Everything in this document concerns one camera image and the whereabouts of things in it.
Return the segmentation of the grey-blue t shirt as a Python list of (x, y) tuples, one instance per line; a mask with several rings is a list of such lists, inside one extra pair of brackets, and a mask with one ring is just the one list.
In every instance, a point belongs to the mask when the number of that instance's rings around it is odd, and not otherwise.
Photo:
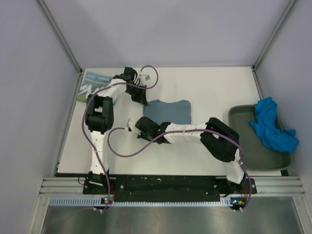
[(164, 102), (159, 99), (149, 101), (143, 108), (143, 116), (157, 124), (171, 122), (175, 124), (191, 124), (191, 103), (188, 100)]

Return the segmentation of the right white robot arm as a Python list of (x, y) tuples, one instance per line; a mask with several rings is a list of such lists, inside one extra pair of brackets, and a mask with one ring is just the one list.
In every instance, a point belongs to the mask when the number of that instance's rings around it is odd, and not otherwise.
[(243, 149), (239, 134), (219, 119), (212, 117), (204, 124), (157, 124), (141, 117), (135, 124), (138, 138), (157, 144), (179, 142), (203, 145), (209, 153), (223, 163), (227, 185), (231, 192), (239, 193), (245, 188), (246, 173), (242, 169)]

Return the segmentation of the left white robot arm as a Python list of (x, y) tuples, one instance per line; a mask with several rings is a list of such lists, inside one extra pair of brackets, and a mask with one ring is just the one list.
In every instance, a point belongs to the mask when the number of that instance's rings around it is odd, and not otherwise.
[(108, 179), (109, 165), (104, 153), (104, 141), (106, 133), (114, 124), (114, 103), (121, 94), (127, 93), (133, 102), (146, 106), (146, 89), (149, 79), (149, 75), (125, 67), (122, 74), (115, 75), (108, 85), (87, 98), (84, 121), (90, 131), (91, 137), (87, 140), (92, 147), (92, 163), (88, 180), (94, 183), (93, 186), (99, 193), (108, 192), (111, 186)]

